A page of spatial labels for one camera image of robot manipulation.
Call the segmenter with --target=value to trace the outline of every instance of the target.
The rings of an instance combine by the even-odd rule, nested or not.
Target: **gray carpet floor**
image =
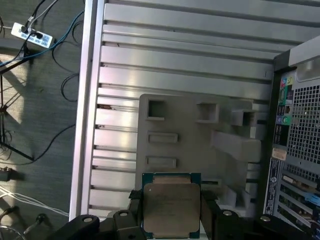
[[[2,0],[0,16],[4,25],[12,27],[14,22],[24,24],[39,2],[40,0]],[[46,1],[38,13],[41,13],[50,3],[52,0]],[[59,39],[74,17],[83,9],[83,0],[59,0],[45,18],[37,22],[35,28]],[[75,38],[79,42],[81,42],[82,27],[83,25],[80,24],[75,29]],[[6,29],[6,38],[12,38],[10,32]],[[71,34],[67,40],[74,43]],[[32,44],[28,46],[41,51],[41,48]],[[0,52],[0,61],[9,60],[15,55],[14,52],[12,55],[3,55]],[[59,67],[53,61],[49,51],[36,58],[33,63],[25,63],[4,75],[4,102],[9,105],[9,114],[5,116],[8,140],[15,148],[35,157],[45,150],[58,132],[76,121],[77,103],[66,101],[60,93],[60,87],[67,76],[79,71],[81,49],[64,43],[57,48],[55,56],[57,61],[70,71]],[[65,86],[65,93],[70,99],[77,98],[77,78],[69,81]],[[64,132],[52,144],[46,155],[33,164],[10,166],[16,171],[13,174],[14,179],[9,182],[0,182],[0,186],[68,212],[74,135],[75,128]],[[16,153],[10,155],[9,151],[0,151],[2,162],[16,164],[28,162]],[[6,216],[1,224],[12,225],[21,231],[34,223],[38,214],[47,215],[45,223],[32,231],[27,236],[28,239],[44,239],[68,221],[65,216],[21,203],[9,196],[0,199],[2,210],[9,206],[18,206],[19,212]]]

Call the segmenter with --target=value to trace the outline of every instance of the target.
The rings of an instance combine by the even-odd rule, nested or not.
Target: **power strip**
[[[27,37],[29,36],[29,34],[22,32],[21,28],[22,28],[23,26],[24,26],[24,25],[15,22],[15,23],[13,24],[13,27],[12,27],[12,30],[11,30],[11,34],[12,34],[13,36],[15,36],[15,37],[18,37],[18,38],[20,38],[20,39],[26,40]],[[27,41],[28,41],[29,43],[39,45],[39,46],[41,46],[41,47],[43,47],[43,48],[46,48],[46,49],[50,48],[51,43],[53,42],[54,38],[53,38],[52,36],[48,35],[48,34],[43,33],[43,32],[36,31],[36,30],[34,30],[34,29],[32,29],[32,30],[35,31],[35,32],[37,32],[37,33],[42,34],[42,38],[39,39],[39,38],[37,38],[36,36],[30,36]]]

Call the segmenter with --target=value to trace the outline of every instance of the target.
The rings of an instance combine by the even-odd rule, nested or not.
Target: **blue cable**
[[[5,62],[3,62],[2,64],[0,64],[0,67],[4,66],[4,65],[6,65],[6,64],[12,63],[12,62],[14,62],[14,61],[18,61],[18,60],[22,60],[22,59],[29,59],[29,58],[34,58],[34,57],[40,56],[40,55],[48,52],[49,50],[54,49],[59,43],[61,43],[62,41],[64,41],[64,40],[67,38],[67,36],[68,36],[68,34],[70,33],[70,31],[71,31],[73,25],[75,24],[76,20],[77,20],[84,12],[85,12],[85,11],[83,10],[82,12],[80,12],[80,13],[73,19],[73,21],[72,21],[69,29],[66,31],[66,33],[65,33],[54,45],[52,45],[52,46],[49,47],[48,49],[46,49],[46,50],[44,50],[44,51],[41,51],[41,52],[38,52],[38,53],[36,53],[36,54],[30,55],[30,56],[25,56],[25,57],[15,58],[15,59],[12,59],[12,60],[9,60],[9,61],[5,61]]]

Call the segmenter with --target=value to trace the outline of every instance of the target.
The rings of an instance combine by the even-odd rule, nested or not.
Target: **metal chassis panel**
[[[90,117],[88,110],[90,76],[92,72],[92,54],[94,44],[94,32],[96,30],[97,0],[86,0],[84,11],[83,38],[81,50],[81,65],[79,74],[79,93],[77,102],[77,116],[75,128],[75,148],[73,154],[72,182],[70,195],[69,220],[81,214],[79,195],[83,186],[83,163],[85,156],[86,124]]]

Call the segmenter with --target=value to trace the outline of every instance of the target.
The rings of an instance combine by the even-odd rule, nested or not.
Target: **white cable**
[[[3,193],[2,195],[0,195],[0,199],[3,198],[3,197],[9,196],[9,197],[11,197],[11,198],[13,198],[13,199],[15,199],[17,201],[20,201],[22,203],[30,204],[30,205],[37,206],[37,207],[44,208],[44,209],[48,209],[50,211],[53,211],[53,212],[55,212],[57,214],[60,214],[60,215],[66,216],[66,217],[69,216],[69,214],[67,212],[65,212],[65,211],[62,211],[62,210],[54,208],[54,207],[50,207],[50,206],[44,204],[43,202],[41,202],[39,200],[36,200],[36,199],[34,199],[32,197],[25,196],[25,195],[20,194],[20,193],[10,192],[9,190],[5,189],[2,186],[0,186],[0,192]]]
[[[54,0],[39,16],[37,16],[35,19],[32,20],[32,22],[30,23],[28,29],[32,29],[32,25],[35,23],[35,21],[37,19],[39,19],[42,15],[44,15],[47,11],[49,11],[49,9],[56,3],[58,2],[58,0]]]

